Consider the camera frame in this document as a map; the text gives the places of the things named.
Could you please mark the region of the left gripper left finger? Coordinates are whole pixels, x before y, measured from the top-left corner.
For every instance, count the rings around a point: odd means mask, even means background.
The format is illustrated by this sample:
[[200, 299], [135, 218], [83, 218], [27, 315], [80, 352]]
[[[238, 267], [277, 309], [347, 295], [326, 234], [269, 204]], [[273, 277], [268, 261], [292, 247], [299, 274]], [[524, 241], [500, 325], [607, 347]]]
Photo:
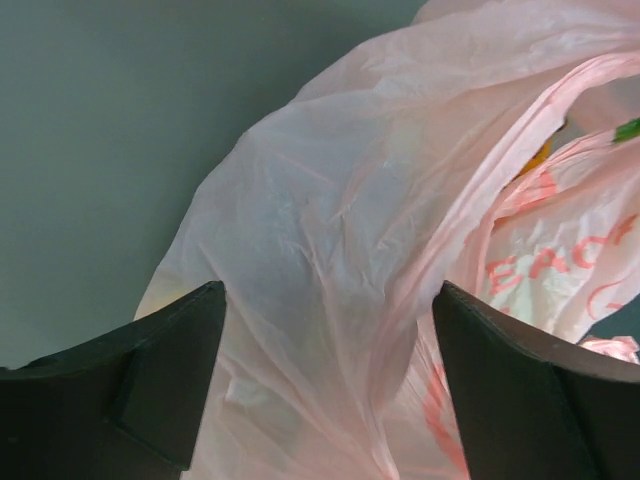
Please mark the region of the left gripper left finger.
[[5, 479], [177, 479], [192, 462], [226, 313], [209, 282], [1, 372]]

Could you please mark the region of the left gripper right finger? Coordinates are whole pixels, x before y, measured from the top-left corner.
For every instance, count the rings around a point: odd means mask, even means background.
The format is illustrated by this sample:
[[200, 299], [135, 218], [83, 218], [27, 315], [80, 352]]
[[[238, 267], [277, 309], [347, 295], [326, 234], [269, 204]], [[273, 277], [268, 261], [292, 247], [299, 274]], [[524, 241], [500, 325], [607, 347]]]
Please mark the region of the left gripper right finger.
[[636, 479], [639, 368], [446, 282], [437, 340], [473, 479]]

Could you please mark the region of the pink plastic bag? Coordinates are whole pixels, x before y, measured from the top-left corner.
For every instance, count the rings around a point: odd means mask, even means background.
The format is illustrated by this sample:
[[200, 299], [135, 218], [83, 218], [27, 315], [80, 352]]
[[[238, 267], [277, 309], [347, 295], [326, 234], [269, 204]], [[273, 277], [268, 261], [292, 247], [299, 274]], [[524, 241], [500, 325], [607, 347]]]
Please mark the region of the pink plastic bag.
[[191, 479], [464, 479], [432, 301], [577, 343], [639, 292], [635, 1], [430, 1], [250, 128], [138, 307], [224, 284]]

